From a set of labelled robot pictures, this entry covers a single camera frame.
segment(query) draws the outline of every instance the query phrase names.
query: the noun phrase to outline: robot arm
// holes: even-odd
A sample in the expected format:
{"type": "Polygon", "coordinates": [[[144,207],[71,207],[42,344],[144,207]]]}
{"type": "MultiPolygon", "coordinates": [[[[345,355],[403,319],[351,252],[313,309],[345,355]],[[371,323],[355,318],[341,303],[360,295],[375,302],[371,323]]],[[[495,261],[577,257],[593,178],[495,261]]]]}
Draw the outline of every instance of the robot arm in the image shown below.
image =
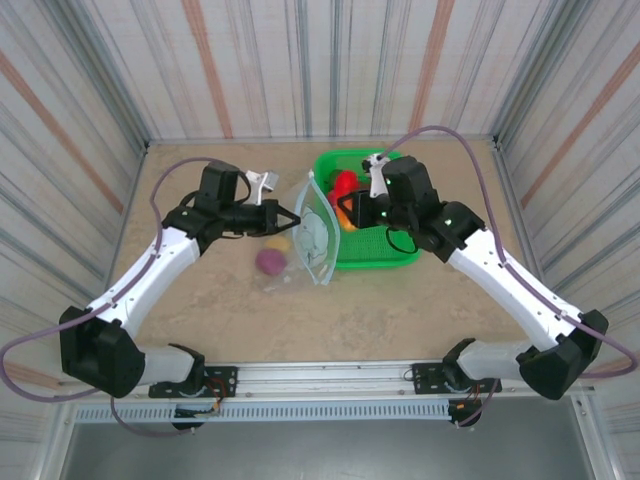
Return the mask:
{"type": "MultiPolygon", "coordinates": [[[[447,380],[463,390],[470,380],[524,380],[541,395],[558,399],[595,359],[600,341],[558,317],[505,268],[484,222],[459,202],[441,202],[425,166],[413,157],[390,162],[372,155],[363,162],[370,190],[338,199],[357,228],[384,225],[406,231],[417,248],[435,254],[480,285],[525,331],[528,342],[486,344],[465,339],[444,358],[447,380]]],[[[606,318],[583,313],[540,283],[505,252],[506,261],[546,299],[592,329],[605,333],[606,318]]]]}
{"type": "Polygon", "coordinates": [[[162,222],[158,250],[154,240],[127,273],[86,310],[70,307],[62,315],[61,324],[102,305],[112,305],[99,317],[60,333],[63,371],[116,398],[137,385],[158,382],[180,384],[185,393],[198,392],[204,379],[202,355],[178,345],[138,348],[133,339],[169,285],[225,233],[273,235],[300,223],[299,217],[277,200],[262,199],[262,193],[273,190],[276,181],[272,172],[244,174],[220,160],[209,163],[200,188],[187,195],[162,222]],[[235,200],[239,178],[249,187],[244,201],[235,200]],[[279,225],[279,216],[290,221],[279,225]],[[140,274],[150,255],[155,256],[151,267],[114,303],[115,292],[140,274]]]}

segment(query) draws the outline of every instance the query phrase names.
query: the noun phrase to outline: plastic bag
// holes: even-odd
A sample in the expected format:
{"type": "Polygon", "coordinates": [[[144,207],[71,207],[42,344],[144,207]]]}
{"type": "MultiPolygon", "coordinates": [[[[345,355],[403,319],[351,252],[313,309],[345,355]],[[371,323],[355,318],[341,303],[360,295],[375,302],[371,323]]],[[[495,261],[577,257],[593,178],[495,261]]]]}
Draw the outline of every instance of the plastic bag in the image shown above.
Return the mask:
{"type": "Polygon", "coordinates": [[[265,292],[327,285],[336,267],[340,227],[313,172],[280,204],[300,217],[300,225],[263,240],[256,257],[258,285],[265,292]]]}

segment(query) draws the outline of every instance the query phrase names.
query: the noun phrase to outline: beige floor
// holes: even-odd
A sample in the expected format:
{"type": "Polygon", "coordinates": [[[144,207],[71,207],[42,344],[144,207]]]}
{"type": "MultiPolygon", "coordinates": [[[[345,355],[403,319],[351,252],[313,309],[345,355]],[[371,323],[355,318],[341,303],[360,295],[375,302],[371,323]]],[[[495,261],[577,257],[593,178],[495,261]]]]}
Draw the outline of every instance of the beige floor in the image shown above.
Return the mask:
{"type": "MultiPolygon", "coordinates": [[[[148,206],[152,185],[174,162],[212,156],[243,169],[276,170],[286,192],[322,152],[378,147],[380,142],[156,146],[146,159],[116,269],[122,274],[153,238],[148,206]]],[[[473,143],[486,175],[505,245],[517,241],[488,145],[473,143]]],[[[453,141],[414,141],[401,149],[427,164],[445,200],[486,213],[464,150],[453,141]]],[[[186,166],[159,194],[163,214],[197,188],[202,165],[186,166]]],[[[465,276],[424,253],[393,270],[337,271],[328,287],[296,294],[265,294],[254,282],[254,239],[219,241],[166,292],[146,319],[141,345],[179,343],[209,361],[335,361],[436,358],[457,341],[524,338],[509,316],[465,276]]]]}

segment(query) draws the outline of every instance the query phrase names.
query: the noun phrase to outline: metal wall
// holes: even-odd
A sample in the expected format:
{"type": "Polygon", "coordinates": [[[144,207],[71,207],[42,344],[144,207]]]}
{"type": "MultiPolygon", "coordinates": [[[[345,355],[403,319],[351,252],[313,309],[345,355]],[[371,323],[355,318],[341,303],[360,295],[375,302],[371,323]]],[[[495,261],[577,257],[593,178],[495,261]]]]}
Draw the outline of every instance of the metal wall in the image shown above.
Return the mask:
{"type": "Polygon", "coordinates": [[[561,3],[71,2],[154,140],[490,133],[561,3]]]}
{"type": "MultiPolygon", "coordinates": [[[[142,141],[50,2],[0,3],[0,344],[50,327],[107,281],[142,141]]],[[[5,362],[51,395],[58,339],[5,362]]],[[[0,478],[37,473],[48,409],[0,385],[0,478]]]]}
{"type": "MultiPolygon", "coordinates": [[[[505,125],[507,168],[548,286],[600,309],[638,354],[640,2],[570,3],[524,115],[505,125]]],[[[627,362],[603,347],[600,369],[627,362]]],[[[628,478],[638,478],[640,374],[598,387],[628,478]]]]}

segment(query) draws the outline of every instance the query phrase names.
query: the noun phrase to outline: yellow ball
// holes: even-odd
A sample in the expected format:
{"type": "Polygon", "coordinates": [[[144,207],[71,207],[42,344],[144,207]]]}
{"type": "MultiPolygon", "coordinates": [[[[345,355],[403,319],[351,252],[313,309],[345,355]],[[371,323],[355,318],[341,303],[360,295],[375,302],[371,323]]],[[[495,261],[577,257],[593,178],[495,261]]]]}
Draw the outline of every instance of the yellow ball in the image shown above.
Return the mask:
{"type": "Polygon", "coordinates": [[[265,248],[273,248],[280,250],[282,253],[287,253],[291,249],[291,242],[288,238],[281,235],[269,238],[265,244],[265,248]]]}

